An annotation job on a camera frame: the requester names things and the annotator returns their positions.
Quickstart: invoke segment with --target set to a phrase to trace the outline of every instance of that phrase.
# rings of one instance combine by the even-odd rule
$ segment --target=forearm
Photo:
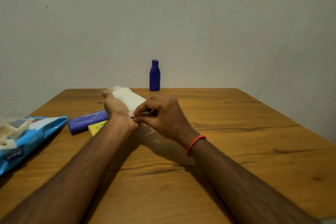
[[[199,140],[191,156],[239,223],[318,223],[210,142]]]
[[[110,120],[51,180],[0,223],[79,223],[130,129]]]

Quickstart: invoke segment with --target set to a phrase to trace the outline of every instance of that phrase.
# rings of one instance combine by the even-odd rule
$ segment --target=table
[[[148,89],[132,89],[148,98]],[[101,89],[68,89],[32,116],[74,118],[103,109]],[[193,128],[316,218],[336,215],[336,146],[238,89],[162,89]],[[65,126],[0,177],[0,218],[59,171],[90,139]],[[85,223],[230,223],[192,158],[147,126],[119,151]]]

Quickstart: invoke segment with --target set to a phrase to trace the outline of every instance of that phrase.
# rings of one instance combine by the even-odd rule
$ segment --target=person
[[[146,100],[128,116],[127,107],[103,91],[109,121],[54,177],[20,203],[4,223],[79,223],[120,146],[145,123],[184,149],[199,135],[178,101],[165,95]],[[157,115],[143,115],[157,110]],[[190,155],[208,176],[238,223],[318,223],[209,141],[200,139]]]

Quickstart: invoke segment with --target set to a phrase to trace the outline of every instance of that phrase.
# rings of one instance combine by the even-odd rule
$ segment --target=dark blue label
[[[8,163],[11,163],[12,161],[24,157],[25,156],[25,152],[24,152],[24,145],[19,146],[18,148],[7,152],[6,154],[3,155],[3,157],[8,161]]]

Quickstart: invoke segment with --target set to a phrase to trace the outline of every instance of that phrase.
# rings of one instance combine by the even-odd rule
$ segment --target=right arm
[[[157,116],[141,115],[155,109]],[[156,95],[138,106],[136,122],[150,125],[185,150],[199,135],[192,129],[176,99]],[[200,139],[191,150],[197,165],[207,174],[239,223],[319,223],[255,175]]]

